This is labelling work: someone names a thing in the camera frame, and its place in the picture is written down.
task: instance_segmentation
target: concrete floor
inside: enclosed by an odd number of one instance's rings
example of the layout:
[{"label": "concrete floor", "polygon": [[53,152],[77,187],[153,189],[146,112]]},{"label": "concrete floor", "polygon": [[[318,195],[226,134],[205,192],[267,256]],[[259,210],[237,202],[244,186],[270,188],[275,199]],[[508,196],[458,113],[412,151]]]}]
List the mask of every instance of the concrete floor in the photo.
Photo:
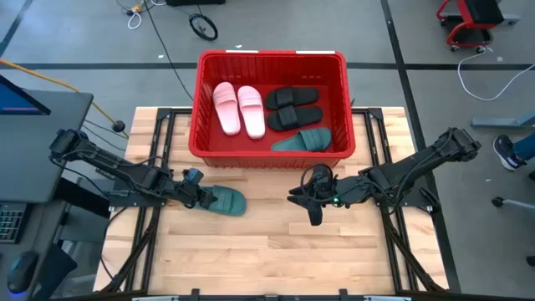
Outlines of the concrete floor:
[{"label": "concrete floor", "polygon": [[[135,4],[134,0],[121,2]],[[388,3],[407,64],[457,64],[473,54],[471,49],[451,53],[445,46],[446,33],[434,17],[439,0]],[[0,37],[8,32],[22,5],[22,0],[0,3]],[[195,7],[182,9],[196,11]],[[524,19],[514,27],[497,28],[494,53],[472,63],[535,63],[535,21],[531,18],[535,3],[506,0],[502,10]],[[202,11],[219,29],[220,37],[214,43],[199,39],[190,30],[187,16],[177,9],[164,6],[151,10],[173,62],[195,63],[205,50],[242,45],[242,49],[337,50],[351,63],[395,63],[380,1],[228,0],[222,6],[202,6]],[[128,17],[113,0],[33,0],[2,58],[25,64],[85,64],[84,69],[48,65],[37,71],[93,93],[97,103],[130,127],[136,106],[191,105],[170,69],[144,69],[143,65],[93,69],[93,64],[99,63],[166,63],[165,57],[159,58],[164,51],[146,13],[143,19],[138,29],[129,30]],[[196,71],[179,69],[178,73],[192,93]],[[488,97],[515,73],[466,71],[463,75],[473,92]],[[28,89],[63,89],[18,71],[0,69],[0,74]],[[526,132],[474,130],[470,118],[516,116],[532,110],[535,73],[524,74],[500,99],[490,103],[467,95],[455,71],[410,70],[408,75],[426,143],[434,142],[447,127],[456,126],[467,129],[483,144],[479,156],[469,164],[446,164],[435,172],[462,292],[534,297],[535,269],[524,258],[535,255],[535,212],[516,207],[497,210],[490,203],[495,196],[535,203],[535,183],[527,179],[535,164],[511,173],[502,168],[492,151],[496,135],[505,133],[520,139]],[[355,106],[406,106],[397,69],[349,69],[349,87]],[[88,119],[108,124],[93,109]],[[125,146],[123,140],[99,133]],[[98,176],[85,164],[74,168]]]}]

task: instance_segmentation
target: wooden table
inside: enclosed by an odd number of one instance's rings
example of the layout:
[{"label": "wooden table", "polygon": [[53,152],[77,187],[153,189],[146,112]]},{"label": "wooden table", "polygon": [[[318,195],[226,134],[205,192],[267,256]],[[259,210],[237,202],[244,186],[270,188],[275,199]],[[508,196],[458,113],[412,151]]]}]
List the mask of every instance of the wooden table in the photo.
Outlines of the wooden table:
[{"label": "wooden table", "polygon": [[[394,161],[414,152],[403,108],[382,108]],[[126,159],[137,162],[150,152],[156,107],[139,107],[130,132]],[[311,227],[306,210],[288,201],[288,189],[298,186],[302,171],[216,169],[187,148],[189,115],[177,117],[172,139],[170,168],[180,171],[197,167],[204,174],[202,185],[229,186],[247,198],[243,217],[224,217],[189,210],[169,200],[160,215],[155,256],[150,278],[151,294],[388,294],[394,288],[385,246],[385,232],[373,202],[350,209],[327,207],[324,223]],[[369,146],[362,115],[354,115],[356,151],[342,160],[334,173],[355,175],[370,166]],[[162,126],[160,150],[165,137]],[[379,131],[374,122],[379,143]],[[107,233],[102,256],[112,273],[130,254],[138,208],[129,208],[116,218]],[[431,217],[415,208],[405,208],[410,246],[422,266],[447,287],[441,254]],[[139,287],[141,256],[135,288]],[[408,288],[405,264],[398,252],[404,288]],[[94,289],[109,282],[99,267]]]}]

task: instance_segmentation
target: person's leg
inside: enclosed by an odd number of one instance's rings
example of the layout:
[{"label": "person's leg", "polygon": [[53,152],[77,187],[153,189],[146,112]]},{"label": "person's leg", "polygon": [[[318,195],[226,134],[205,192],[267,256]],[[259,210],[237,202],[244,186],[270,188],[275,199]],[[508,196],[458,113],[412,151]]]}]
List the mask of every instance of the person's leg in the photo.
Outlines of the person's leg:
[{"label": "person's leg", "polygon": [[512,150],[523,161],[533,158],[535,156],[535,134],[531,134],[513,144]]},{"label": "person's leg", "polygon": [[[503,166],[508,170],[515,171],[520,166],[526,165],[526,162],[524,162],[524,158],[521,156],[517,156],[517,154],[515,153],[515,145],[511,142],[507,135],[499,135],[494,140],[492,146],[494,148],[494,151],[500,158],[500,161],[502,162]],[[524,155],[529,155],[527,153],[527,150],[530,150],[528,147],[528,143],[522,143],[520,146],[517,146],[517,148],[518,147],[520,147],[520,151],[526,151]],[[532,145],[531,148],[533,149],[532,153],[535,155],[535,145]]]}]

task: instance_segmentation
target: pink slipper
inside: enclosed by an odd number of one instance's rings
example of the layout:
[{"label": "pink slipper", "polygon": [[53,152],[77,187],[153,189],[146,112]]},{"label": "pink slipper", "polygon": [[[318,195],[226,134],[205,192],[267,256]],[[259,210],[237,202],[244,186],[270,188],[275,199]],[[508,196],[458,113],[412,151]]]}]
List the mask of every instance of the pink slipper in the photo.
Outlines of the pink slipper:
[{"label": "pink slipper", "polygon": [[212,96],[216,106],[217,117],[227,135],[235,135],[240,129],[240,116],[237,114],[237,100],[234,87],[229,82],[217,85]]},{"label": "pink slipper", "polygon": [[251,86],[243,86],[237,91],[237,98],[249,137],[252,139],[264,137],[266,124],[264,123],[264,108],[260,93]]}]

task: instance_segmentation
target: person's shoe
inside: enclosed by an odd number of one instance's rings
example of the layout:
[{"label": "person's shoe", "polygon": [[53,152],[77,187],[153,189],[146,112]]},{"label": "person's shoe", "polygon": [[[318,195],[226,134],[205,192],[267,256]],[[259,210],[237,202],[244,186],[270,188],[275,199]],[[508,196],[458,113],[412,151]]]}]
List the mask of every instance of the person's shoe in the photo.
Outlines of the person's shoe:
[{"label": "person's shoe", "polygon": [[526,165],[526,162],[518,160],[512,150],[512,142],[507,135],[499,135],[492,144],[494,152],[500,157],[503,166],[509,171],[515,171],[520,166]]}]

